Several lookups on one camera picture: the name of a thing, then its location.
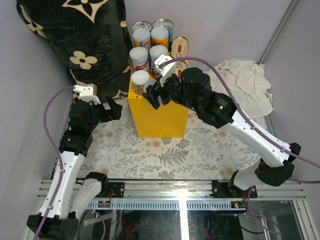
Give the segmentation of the silver can with clear lid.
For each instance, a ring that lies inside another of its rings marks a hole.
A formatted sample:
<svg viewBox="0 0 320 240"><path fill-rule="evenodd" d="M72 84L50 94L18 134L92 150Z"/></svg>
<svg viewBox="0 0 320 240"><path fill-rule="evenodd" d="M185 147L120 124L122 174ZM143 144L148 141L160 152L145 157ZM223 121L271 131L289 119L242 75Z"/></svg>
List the silver can with clear lid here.
<svg viewBox="0 0 320 240"><path fill-rule="evenodd" d="M144 87L143 87L143 91L144 93L153 93L155 91L155 84L157 83L158 81L153 79L153 80L149 80L148 82L146 82L144 84Z"/></svg>

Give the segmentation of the can with white lid back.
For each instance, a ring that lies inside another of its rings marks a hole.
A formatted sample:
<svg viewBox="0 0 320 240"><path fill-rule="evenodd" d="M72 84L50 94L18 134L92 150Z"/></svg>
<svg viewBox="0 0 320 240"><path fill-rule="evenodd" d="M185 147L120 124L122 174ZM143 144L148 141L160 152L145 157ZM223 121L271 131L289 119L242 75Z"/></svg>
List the can with white lid back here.
<svg viewBox="0 0 320 240"><path fill-rule="evenodd" d="M133 89L138 96L144 93L144 86L150 81L150 74L145 70L137 70L132 74Z"/></svg>

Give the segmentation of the can with white lid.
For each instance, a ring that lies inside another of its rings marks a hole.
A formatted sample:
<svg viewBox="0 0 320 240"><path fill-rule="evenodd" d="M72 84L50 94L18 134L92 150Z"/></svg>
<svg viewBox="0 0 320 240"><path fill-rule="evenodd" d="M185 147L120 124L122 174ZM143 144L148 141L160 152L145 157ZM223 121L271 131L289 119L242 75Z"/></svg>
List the can with white lid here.
<svg viewBox="0 0 320 240"><path fill-rule="evenodd" d="M152 46L149 50L150 56L150 73L152 73L153 68L155 66L155 60L161 55L168 55L168 48L163 45L155 45Z"/></svg>
<svg viewBox="0 0 320 240"><path fill-rule="evenodd" d="M133 89L138 96L144 93L144 86L150 81L150 74L145 70L137 70L132 74Z"/></svg>
<svg viewBox="0 0 320 240"><path fill-rule="evenodd" d="M133 71L149 71L149 52L144 47L134 47L129 52L129 57L132 63Z"/></svg>

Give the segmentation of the can with white lid front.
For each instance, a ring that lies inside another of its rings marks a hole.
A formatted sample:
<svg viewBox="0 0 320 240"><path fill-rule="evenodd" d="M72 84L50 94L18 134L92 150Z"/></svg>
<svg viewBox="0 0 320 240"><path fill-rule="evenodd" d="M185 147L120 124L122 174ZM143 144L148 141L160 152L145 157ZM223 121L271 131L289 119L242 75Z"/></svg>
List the can with white lid front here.
<svg viewBox="0 0 320 240"><path fill-rule="evenodd" d="M129 52L129 57L132 63L133 71L149 71L149 52L144 47L134 47Z"/></svg>

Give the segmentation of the gold oval tin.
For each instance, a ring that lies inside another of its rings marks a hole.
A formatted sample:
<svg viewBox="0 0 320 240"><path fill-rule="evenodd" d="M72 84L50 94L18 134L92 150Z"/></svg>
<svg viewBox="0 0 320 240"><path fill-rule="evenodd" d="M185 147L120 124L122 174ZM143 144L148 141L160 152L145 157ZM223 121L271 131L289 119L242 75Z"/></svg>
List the gold oval tin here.
<svg viewBox="0 0 320 240"><path fill-rule="evenodd" d="M181 74L184 70L186 70L188 68L188 64L181 60L181 61L177 61L175 63L175 69L174 69L174 74L178 76L178 78L181 78Z"/></svg>
<svg viewBox="0 0 320 240"><path fill-rule="evenodd" d="M171 57L173 59L186 57L189 51L189 41L184 36L177 36L171 45Z"/></svg>

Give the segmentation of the tall porridge can plastic lid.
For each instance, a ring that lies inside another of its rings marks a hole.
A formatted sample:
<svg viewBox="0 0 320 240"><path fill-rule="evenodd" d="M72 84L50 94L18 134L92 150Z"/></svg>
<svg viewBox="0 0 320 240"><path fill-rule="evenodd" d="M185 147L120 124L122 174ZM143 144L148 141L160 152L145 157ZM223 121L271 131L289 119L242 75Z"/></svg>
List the tall porridge can plastic lid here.
<svg viewBox="0 0 320 240"><path fill-rule="evenodd" d="M135 47L143 47L148 51L151 48L151 33L149 30L139 28L132 34Z"/></svg>

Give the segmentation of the yellow orange can plastic lid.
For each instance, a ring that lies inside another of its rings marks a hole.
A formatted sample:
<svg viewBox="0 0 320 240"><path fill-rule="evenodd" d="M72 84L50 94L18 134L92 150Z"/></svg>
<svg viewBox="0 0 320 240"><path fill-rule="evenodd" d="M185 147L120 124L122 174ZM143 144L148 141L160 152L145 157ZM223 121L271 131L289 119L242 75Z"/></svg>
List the yellow orange can plastic lid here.
<svg viewBox="0 0 320 240"><path fill-rule="evenodd" d="M151 30L150 36L151 36L151 45L152 46L161 45L161 46L168 48L168 46L169 46L169 31L166 28L164 28L162 26L155 27Z"/></svg>

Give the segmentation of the blue soup can top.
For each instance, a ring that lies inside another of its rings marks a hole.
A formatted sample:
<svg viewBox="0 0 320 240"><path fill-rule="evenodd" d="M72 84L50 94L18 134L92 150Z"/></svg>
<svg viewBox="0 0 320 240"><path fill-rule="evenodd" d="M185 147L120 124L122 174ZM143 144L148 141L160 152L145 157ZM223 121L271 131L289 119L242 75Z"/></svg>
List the blue soup can top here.
<svg viewBox="0 0 320 240"><path fill-rule="evenodd" d="M150 32L153 29L153 25L148 21L137 21L132 25L131 30L134 32L138 29L146 29Z"/></svg>

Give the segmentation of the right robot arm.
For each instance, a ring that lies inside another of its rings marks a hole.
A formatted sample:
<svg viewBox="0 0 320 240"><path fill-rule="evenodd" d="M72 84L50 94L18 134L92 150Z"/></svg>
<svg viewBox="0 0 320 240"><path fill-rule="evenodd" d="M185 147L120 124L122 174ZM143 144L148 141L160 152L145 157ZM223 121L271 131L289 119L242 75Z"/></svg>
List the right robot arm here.
<svg viewBox="0 0 320 240"><path fill-rule="evenodd" d="M164 84L157 79L144 87L143 97L158 109L174 102L196 113L204 123L224 129L260 156L252 166L236 170L228 184L230 196L241 197L252 186L266 184L279 187L292 177L295 157L301 146L276 139L247 115L241 115L231 98L212 91L209 75L197 67L172 74Z"/></svg>

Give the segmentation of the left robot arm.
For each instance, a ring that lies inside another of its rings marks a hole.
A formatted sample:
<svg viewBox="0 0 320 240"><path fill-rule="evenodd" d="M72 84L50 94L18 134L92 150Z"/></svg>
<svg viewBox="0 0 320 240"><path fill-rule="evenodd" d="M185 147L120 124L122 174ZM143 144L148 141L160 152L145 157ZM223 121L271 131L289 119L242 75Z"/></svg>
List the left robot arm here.
<svg viewBox="0 0 320 240"><path fill-rule="evenodd" d="M105 197L110 190L104 173L90 172L75 195L77 175L93 142L92 132L100 123L121 118L122 106L107 96L109 109L93 100L75 101L70 106L68 129L58 149L58 163L46 199L37 214L27 219L34 238L74 240L80 218L95 197Z"/></svg>

